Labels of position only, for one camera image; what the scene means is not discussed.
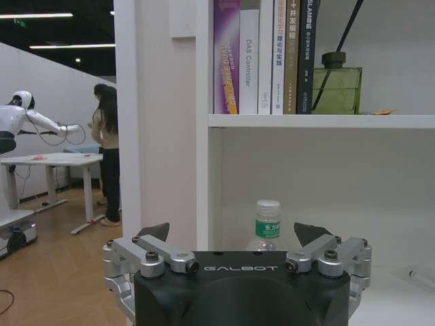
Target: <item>black stick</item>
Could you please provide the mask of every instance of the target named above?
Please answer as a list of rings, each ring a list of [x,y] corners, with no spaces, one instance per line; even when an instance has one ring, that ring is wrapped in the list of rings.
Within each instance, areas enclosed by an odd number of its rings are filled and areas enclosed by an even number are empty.
[[[336,52],[340,52],[341,51],[341,48],[343,47],[343,44],[345,43],[347,35],[349,34],[349,31],[352,28],[353,22],[355,22],[356,16],[358,15],[358,12],[359,12],[363,2],[364,2],[364,0],[357,0],[356,1],[355,7],[354,7],[354,9],[352,11],[352,15],[349,18],[349,21],[347,22],[345,31],[343,32],[343,35],[341,36],[340,43],[337,46]],[[324,88],[325,88],[326,83],[328,82],[330,74],[331,74],[331,70],[329,70],[326,73],[326,75],[324,77],[324,80],[321,83],[319,94],[317,94],[317,97],[316,97],[316,99],[314,101],[314,104],[313,104],[313,108],[311,109],[312,111],[316,110],[316,108],[317,108],[317,106],[318,106],[318,104],[320,102],[321,96],[324,93]]]

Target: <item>ceiling light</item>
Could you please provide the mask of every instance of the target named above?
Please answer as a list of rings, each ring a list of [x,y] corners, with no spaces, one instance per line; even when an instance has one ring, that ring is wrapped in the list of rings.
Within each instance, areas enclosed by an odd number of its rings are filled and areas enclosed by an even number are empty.
[[[0,15],[0,19],[26,19],[26,18],[66,18],[72,17],[72,13],[64,14],[10,14]]]
[[[30,46],[32,50],[48,49],[86,49],[86,48],[114,48],[115,44],[73,44],[70,46]]]

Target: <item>purple book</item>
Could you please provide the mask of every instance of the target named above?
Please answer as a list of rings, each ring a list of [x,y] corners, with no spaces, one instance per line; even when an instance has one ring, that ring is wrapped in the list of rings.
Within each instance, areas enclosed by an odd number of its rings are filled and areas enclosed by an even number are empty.
[[[214,114],[239,113],[240,4],[214,1]]]

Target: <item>white table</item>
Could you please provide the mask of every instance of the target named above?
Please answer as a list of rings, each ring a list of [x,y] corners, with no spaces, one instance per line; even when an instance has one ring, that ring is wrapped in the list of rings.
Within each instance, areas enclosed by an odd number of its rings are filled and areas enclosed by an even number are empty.
[[[83,170],[84,184],[84,203],[86,212],[86,222],[76,229],[71,231],[71,234],[77,234],[84,228],[96,223],[102,219],[104,215],[94,216],[94,208],[92,204],[92,185],[90,178],[90,167],[101,161],[101,154],[92,153],[49,153],[43,155],[21,156],[17,158],[3,158],[1,165],[6,166],[7,170],[7,186],[9,188],[10,206],[11,209],[16,209],[18,206],[18,195],[16,191],[16,180],[14,167],[16,165],[44,165],[46,167],[46,181],[48,186],[48,206],[43,207],[36,212],[41,212],[53,206],[60,205],[67,200],[57,200],[56,184],[54,180],[54,167],[56,166],[77,166]]]

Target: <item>woman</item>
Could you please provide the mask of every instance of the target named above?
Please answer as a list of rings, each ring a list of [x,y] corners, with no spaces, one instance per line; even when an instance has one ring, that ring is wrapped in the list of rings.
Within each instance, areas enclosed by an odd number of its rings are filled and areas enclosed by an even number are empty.
[[[107,210],[106,217],[101,220],[101,224],[119,226],[120,154],[116,89],[104,85],[99,92],[101,94],[99,95],[99,106],[93,117],[92,138],[103,148],[103,187],[107,196]]]
[[[105,85],[105,84],[97,84],[97,85],[95,85],[95,87],[94,87],[94,95],[95,95],[95,97],[97,98],[98,101],[101,100],[101,96],[103,95],[104,89],[106,89],[106,87],[108,87],[108,86]],[[98,107],[96,108],[96,110],[92,114],[92,122],[88,123],[88,127],[91,128],[91,129],[94,126],[94,115],[95,115],[95,112],[97,112],[97,109],[98,109]],[[103,153],[103,147],[100,146],[99,147],[99,154],[102,154],[102,153]],[[100,186],[101,186],[101,192],[103,193],[103,199],[99,200],[97,202],[97,204],[98,205],[106,205],[107,204],[107,194],[106,194],[106,189],[105,189],[105,186],[104,186],[104,184],[105,184],[105,182],[104,182],[105,175],[104,175],[103,161],[100,161],[99,164],[100,164],[100,180],[101,180]]]

